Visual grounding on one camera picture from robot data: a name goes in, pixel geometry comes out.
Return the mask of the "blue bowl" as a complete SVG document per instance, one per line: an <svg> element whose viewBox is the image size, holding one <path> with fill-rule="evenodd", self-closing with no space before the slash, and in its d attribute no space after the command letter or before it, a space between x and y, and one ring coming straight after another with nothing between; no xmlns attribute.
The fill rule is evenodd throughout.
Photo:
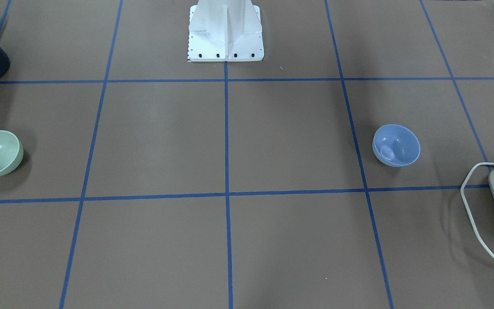
<svg viewBox="0 0 494 309"><path fill-rule="evenodd" d="M400 168L416 162L420 156L420 142L414 133L399 124L386 124L373 135L374 156L382 164Z"/></svg>

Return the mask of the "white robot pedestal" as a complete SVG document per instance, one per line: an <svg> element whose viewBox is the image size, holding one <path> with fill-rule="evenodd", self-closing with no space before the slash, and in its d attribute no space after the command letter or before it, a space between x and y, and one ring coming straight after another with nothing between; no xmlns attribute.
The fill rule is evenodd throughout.
<svg viewBox="0 0 494 309"><path fill-rule="evenodd" d="M250 0L200 0L189 18L188 61L264 59L261 11Z"/></svg>

